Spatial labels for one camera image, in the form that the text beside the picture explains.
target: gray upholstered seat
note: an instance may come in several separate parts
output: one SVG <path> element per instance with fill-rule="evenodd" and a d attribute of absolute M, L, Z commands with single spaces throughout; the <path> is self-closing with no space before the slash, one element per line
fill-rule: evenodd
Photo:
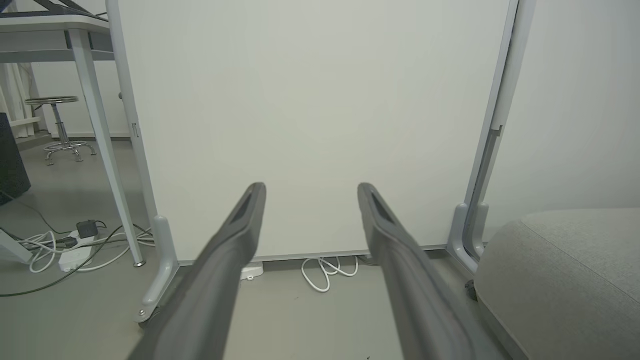
<path fill-rule="evenodd" d="M 640 359 L 640 209 L 511 222 L 487 246 L 475 285 L 514 358 Z"/>

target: table leg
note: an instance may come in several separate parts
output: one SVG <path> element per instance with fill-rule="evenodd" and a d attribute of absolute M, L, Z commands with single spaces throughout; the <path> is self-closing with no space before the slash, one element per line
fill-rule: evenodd
<path fill-rule="evenodd" d="M 91 118 L 95 139 L 100 149 L 104 168 L 107 170 L 107 177 L 116 200 L 122 227 L 127 235 L 127 241 L 129 242 L 131 254 L 133 255 L 133 266 L 142 266 L 145 264 L 145 260 L 142 258 L 142 254 L 140 254 L 140 247 L 136 240 L 136 230 L 131 222 L 127 199 L 125 198 L 124 189 L 122 188 L 122 182 L 120 180 L 120 173 L 118 172 L 118 167 L 116 166 L 116 161 L 113 156 L 111 136 L 107 126 L 107 117 L 104 113 L 100 89 L 98 88 L 98 78 L 95 75 L 89 36 L 85 30 L 70 29 L 68 32 L 71 40 L 71 48 L 74 53 L 74 58 L 76 59 L 80 85 L 82 85 L 86 107 L 89 109 L 89 117 Z"/>

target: white power strip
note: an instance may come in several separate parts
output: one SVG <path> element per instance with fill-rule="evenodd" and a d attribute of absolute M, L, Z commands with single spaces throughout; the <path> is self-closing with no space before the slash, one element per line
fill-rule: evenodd
<path fill-rule="evenodd" d="M 260 276 L 264 273 L 264 267 L 262 267 L 262 262 L 256 263 L 248 263 L 240 272 L 240 280 L 253 280 L 254 277 Z"/>
<path fill-rule="evenodd" d="M 79 238 L 78 231 L 74 230 L 69 234 L 70 237 L 76 238 L 78 244 L 90 243 L 95 239 L 95 236 L 90 236 L 88 238 Z M 64 252 L 60 255 L 60 260 L 58 260 L 58 265 L 60 266 L 60 270 L 64 272 L 70 272 L 71 270 L 79 267 L 85 260 L 87 260 L 91 256 L 91 246 L 87 247 L 79 247 L 78 249 L 74 249 L 71 251 Z"/>

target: black power adapter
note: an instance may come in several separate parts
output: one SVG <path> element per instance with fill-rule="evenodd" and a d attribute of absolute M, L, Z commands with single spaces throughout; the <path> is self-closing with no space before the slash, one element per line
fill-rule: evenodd
<path fill-rule="evenodd" d="M 95 223 L 96 220 L 87 220 L 77 223 L 76 229 L 78 230 L 78 237 L 82 239 L 98 235 L 98 227 Z"/>

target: tangled white cable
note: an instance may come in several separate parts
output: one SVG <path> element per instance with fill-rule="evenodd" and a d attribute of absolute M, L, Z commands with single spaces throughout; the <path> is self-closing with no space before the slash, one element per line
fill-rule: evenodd
<path fill-rule="evenodd" d="M 145 233 L 140 233 L 137 235 L 137 240 L 138 243 L 141 245 L 146 245 L 146 246 L 155 246 L 152 243 L 145 243 L 143 241 L 140 240 L 153 240 L 152 238 L 143 238 L 141 236 L 143 236 Z M 114 238 L 115 236 L 122 236 L 122 235 L 126 235 L 125 233 L 116 233 L 114 235 L 112 235 L 111 238 Z M 63 252 L 68 252 L 74 249 L 77 249 L 80 246 L 84 246 L 84 245 L 93 245 L 96 244 L 98 245 L 100 242 L 102 241 L 106 241 L 107 238 L 103 238 L 103 239 L 98 239 L 98 240 L 93 240 L 90 243 L 85 243 L 85 244 L 76 244 L 73 247 L 69 248 L 69 249 L 63 249 L 63 250 L 58 250 L 56 248 L 56 237 L 53 234 L 52 231 L 47 231 L 44 234 L 38 234 L 38 235 L 34 235 L 30 238 L 27 238 L 25 240 L 19 240 L 19 243 L 28 243 L 28 244 L 32 244 L 32 245 L 36 245 L 37 247 L 40 247 L 40 249 L 38 249 L 38 252 L 33 256 L 33 258 L 31 259 L 31 261 L 29 262 L 29 271 L 33 272 L 34 274 L 37 274 L 39 272 L 43 272 L 44 270 L 47 270 L 51 264 L 53 263 L 54 259 L 56 258 L 56 254 L 62 254 Z M 52 243 L 52 247 L 48 247 L 45 244 L 48 243 Z M 92 270 L 97 270 L 100 268 L 104 268 L 105 266 L 111 264 L 112 262 L 116 261 L 117 259 L 120 259 L 124 254 L 126 254 L 126 252 L 129 251 L 129 247 L 127 246 L 126 249 L 124 249 L 121 253 L 119 253 L 115 258 L 107 261 L 104 264 L 98 265 L 98 266 L 94 266 L 91 268 L 80 268 L 77 271 L 79 272 L 85 272 L 85 271 L 92 271 Z M 51 259 L 49 260 L 49 262 L 43 266 L 42 268 L 39 268 L 38 270 L 35 270 L 33 268 L 33 265 L 37 262 L 40 261 L 42 258 L 51 255 Z"/>
<path fill-rule="evenodd" d="M 329 283 L 329 275 L 335 275 L 337 273 L 340 273 L 340 274 L 342 274 L 344 276 L 350 276 L 351 277 L 351 276 L 354 276 L 358 272 L 358 257 L 354 256 L 354 258 L 356 259 L 356 270 L 354 270 L 353 273 L 351 273 L 351 274 L 349 274 L 348 272 L 344 272 L 344 271 L 342 271 L 340 269 L 340 259 L 338 257 L 335 258 L 338 261 L 338 267 L 335 267 L 335 265 L 331 264 L 329 261 L 325 260 L 324 258 L 309 258 L 309 259 L 306 259 L 306 260 L 304 260 L 302 262 L 302 266 L 300 267 L 300 270 L 302 270 L 302 276 L 305 277 L 305 279 L 307 280 L 307 282 L 309 283 L 309 285 L 311 285 L 311 287 L 313 289 L 316 289 L 317 291 L 320 291 L 321 293 L 326 293 L 327 291 L 329 291 L 329 287 L 331 286 L 331 284 Z M 326 288 L 324 288 L 324 289 L 318 288 L 307 277 L 307 274 L 305 273 L 305 264 L 309 260 L 317 260 L 318 261 L 318 265 L 320 265 L 320 269 L 322 270 L 322 273 L 324 274 L 324 278 L 326 279 Z M 326 269 L 324 268 L 325 264 L 327 264 L 330 267 L 332 267 L 333 271 L 332 272 L 326 271 Z"/>

